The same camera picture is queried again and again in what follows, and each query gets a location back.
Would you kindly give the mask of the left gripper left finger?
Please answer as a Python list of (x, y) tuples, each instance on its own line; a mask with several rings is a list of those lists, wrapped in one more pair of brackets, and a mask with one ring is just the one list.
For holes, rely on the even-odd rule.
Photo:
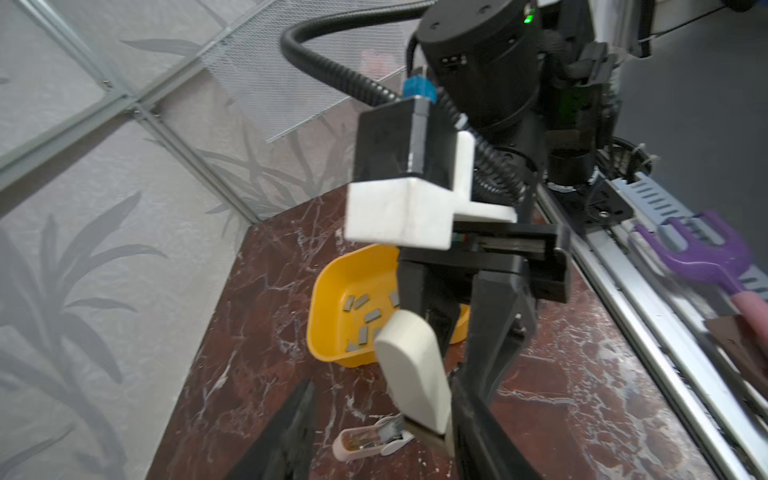
[(308, 479), (314, 456), (314, 384), (302, 380), (225, 479)]

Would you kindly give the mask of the pink mini stapler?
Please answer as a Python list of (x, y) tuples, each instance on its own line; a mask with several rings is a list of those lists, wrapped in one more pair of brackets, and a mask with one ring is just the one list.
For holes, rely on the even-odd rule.
[(392, 455), (413, 439), (414, 435), (405, 429), (403, 416), (397, 414), (382, 417), (372, 425), (342, 430), (332, 451), (337, 460), (350, 462)]

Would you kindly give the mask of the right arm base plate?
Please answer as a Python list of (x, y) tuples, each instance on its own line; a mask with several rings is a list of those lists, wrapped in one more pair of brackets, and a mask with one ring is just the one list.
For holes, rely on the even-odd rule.
[(618, 225), (635, 215), (629, 203), (602, 176), (593, 185), (568, 193), (563, 207), (571, 226), (581, 236)]

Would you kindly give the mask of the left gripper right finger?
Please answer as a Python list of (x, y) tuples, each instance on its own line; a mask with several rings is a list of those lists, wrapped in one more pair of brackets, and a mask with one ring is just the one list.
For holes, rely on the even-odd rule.
[(460, 479), (539, 479), (491, 414), (459, 374), (450, 376), (454, 463)]

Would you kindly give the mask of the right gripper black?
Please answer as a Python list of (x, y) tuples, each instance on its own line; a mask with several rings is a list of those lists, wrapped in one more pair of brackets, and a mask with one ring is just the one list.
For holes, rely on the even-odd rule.
[(449, 249), (403, 247), (399, 259), (400, 308), (427, 321), (442, 357), (471, 298), (462, 380), (487, 405), (536, 333), (531, 293), (570, 298), (571, 230), (563, 225), (458, 222)]

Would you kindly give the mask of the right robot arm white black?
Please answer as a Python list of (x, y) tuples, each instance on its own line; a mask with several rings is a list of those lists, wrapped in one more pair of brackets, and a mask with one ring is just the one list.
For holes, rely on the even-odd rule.
[(537, 303), (570, 295), (571, 239), (629, 219), (612, 189), (621, 108), (617, 56), (595, 38), (585, 1), (442, 1), (416, 32), (438, 102), (465, 115), (479, 142), (472, 174), (484, 205), (511, 205), (512, 224), (458, 221), (449, 250), (405, 248), (398, 278), (441, 347), (455, 308), (471, 309), (459, 378), (490, 401), (536, 332)]

